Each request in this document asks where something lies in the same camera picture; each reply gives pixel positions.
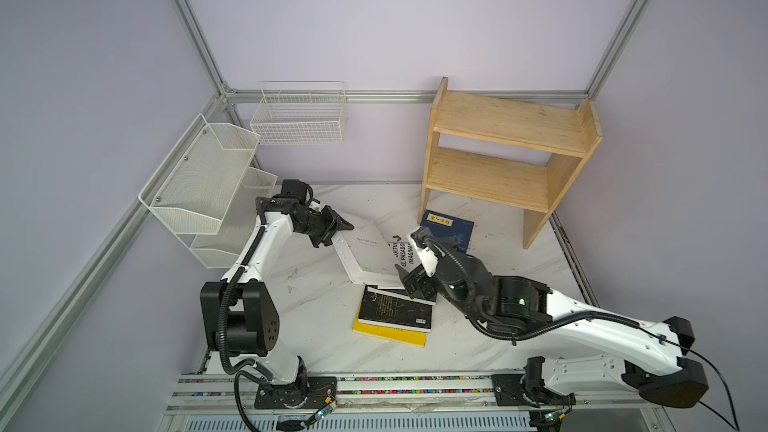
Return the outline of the black book with gold text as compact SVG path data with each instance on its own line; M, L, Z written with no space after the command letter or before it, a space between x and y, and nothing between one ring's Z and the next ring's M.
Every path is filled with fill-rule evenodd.
M414 332L432 330L432 305L366 286L358 311L362 324Z

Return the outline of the white mesh upper wall bin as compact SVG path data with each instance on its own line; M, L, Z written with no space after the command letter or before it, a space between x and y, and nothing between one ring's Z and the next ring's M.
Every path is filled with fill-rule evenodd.
M258 142L250 130L198 115L138 200L173 234L215 235Z

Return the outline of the white mesh lower wall bin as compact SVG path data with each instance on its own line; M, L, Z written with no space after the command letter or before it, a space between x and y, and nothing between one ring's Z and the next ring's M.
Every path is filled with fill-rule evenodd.
M254 230L256 199L270 197L276 183L276 175L249 167L219 231L214 235L196 235L189 246L191 253L208 269L233 266Z

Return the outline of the black book with barcode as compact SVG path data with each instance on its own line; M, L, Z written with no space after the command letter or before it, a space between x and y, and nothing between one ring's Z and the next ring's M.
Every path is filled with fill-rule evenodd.
M437 303L437 300L435 297L424 299L419 297L411 297L405 290L403 289L381 289L378 287L373 287L372 291L374 293L385 295L389 297L399 298L402 300L408 300L415 303L420 303L424 305L430 305L435 306Z

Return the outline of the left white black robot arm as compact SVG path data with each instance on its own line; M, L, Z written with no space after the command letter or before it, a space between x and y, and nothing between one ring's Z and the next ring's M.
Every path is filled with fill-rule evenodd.
M296 179L284 181L272 197L256 198L255 210L254 230L235 265L201 289L204 330L225 374L287 385L299 380L304 366L279 341L280 316L264 282L266 273L292 235L302 234L318 248L330 246L337 233L354 225L322 206L312 187Z

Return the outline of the upper dark blue book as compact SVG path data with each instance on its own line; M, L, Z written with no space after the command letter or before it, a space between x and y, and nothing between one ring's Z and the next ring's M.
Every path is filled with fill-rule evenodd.
M420 225L427 228L436 238L451 239L460 252L468 252L475 226L473 221L426 210Z

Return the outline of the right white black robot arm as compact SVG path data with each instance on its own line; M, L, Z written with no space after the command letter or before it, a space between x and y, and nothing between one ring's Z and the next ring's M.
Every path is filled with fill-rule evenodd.
M709 389L704 366L690 357L695 336L686 319L641 321L536 280L494 275L425 227L409 242L421 263L401 274L410 296L435 292L481 335L513 346L553 335L596 350L580 359L528 358L512 394L531 407L571 405L587 391L634 391L652 404L685 409Z

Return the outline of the white book with black lettering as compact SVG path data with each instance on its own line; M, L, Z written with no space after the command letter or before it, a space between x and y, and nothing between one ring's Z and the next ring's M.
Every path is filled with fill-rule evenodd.
M407 272L413 271L421 264L417 253L409 242L390 242L389 245L397 259L397 264Z

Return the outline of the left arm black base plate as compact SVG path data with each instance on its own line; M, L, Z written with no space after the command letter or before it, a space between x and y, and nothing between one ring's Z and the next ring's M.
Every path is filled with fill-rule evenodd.
M338 381L332 376L309 376L303 385L264 385L258 388L253 405L257 410L320 409L336 396Z

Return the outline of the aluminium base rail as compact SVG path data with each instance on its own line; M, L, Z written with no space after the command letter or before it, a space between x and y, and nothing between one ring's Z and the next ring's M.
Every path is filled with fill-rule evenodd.
M332 396L342 412L474 411L496 408L501 396L490 373L352 373L336 375L336 386L319 387L311 399ZM234 379L230 375L183 375L164 411L166 415L233 414Z

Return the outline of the white mesh wall bin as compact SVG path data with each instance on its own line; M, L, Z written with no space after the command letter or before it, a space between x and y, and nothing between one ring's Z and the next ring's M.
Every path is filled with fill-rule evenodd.
M173 234L215 235L258 142L250 130L198 115L138 200Z
M214 235L196 235L189 246L191 253L208 269L233 266L254 230L256 199L270 197L276 183L276 175L249 167L219 231Z

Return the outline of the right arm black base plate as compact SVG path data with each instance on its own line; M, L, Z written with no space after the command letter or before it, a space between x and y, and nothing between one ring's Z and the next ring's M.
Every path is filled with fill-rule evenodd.
M571 407L575 395L561 395L543 386L533 385L522 373L494 374L492 389L497 406Z

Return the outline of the white book with photo cover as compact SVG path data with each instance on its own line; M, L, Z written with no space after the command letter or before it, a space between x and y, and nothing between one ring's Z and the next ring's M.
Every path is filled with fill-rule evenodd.
M337 231L332 243L348 279L357 285L400 289L397 258L375 224L344 212L341 216L353 229Z

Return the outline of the yellow book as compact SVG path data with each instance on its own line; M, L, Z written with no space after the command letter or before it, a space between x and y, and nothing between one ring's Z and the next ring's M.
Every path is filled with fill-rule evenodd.
M428 333L417 328L408 328L393 322L394 316L379 313L373 309L360 308L352 325L352 330L362 335L424 347Z

